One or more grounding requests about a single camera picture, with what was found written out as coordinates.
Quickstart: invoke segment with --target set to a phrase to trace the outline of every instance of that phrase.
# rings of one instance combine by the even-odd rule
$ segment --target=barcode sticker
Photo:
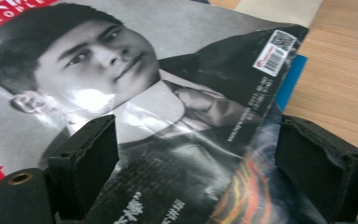
[[[295,43],[294,36],[276,30],[258,55],[253,67],[276,77]]]

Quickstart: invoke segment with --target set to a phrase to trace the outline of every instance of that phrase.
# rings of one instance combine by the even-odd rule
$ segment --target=wooden table
[[[234,8],[239,0],[211,0]],[[309,58],[285,113],[358,147],[358,0],[324,0],[300,54]]]

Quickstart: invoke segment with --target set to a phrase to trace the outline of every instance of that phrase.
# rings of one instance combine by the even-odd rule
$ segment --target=hole
[[[23,184],[23,183],[27,182],[28,180],[32,179],[32,177],[33,177],[32,173],[22,173],[22,174],[12,176],[8,180],[8,183],[10,185],[20,185],[20,184]]]
[[[61,153],[60,156],[61,156],[61,157],[69,157],[69,156],[71,156],[71,153],[69,153],[69,152],[63,152],[63,153]]]

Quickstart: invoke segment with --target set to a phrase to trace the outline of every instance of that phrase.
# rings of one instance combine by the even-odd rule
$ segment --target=man's eye
[[[82,62],[87,57],[87,53],[77,54],[66,66]]]
[[[120,33],[119,30],[112,32],[111,34],[109,34],[106,37],[105,41],[107,41],[107,42],[113,41],[116,38],[116,36],[118,35],[118,33]]]

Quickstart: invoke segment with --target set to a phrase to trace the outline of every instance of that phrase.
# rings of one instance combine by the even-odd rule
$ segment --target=red magazine title
[[[0,25],[32,7],[44,7],[57,0],[0,0]]]

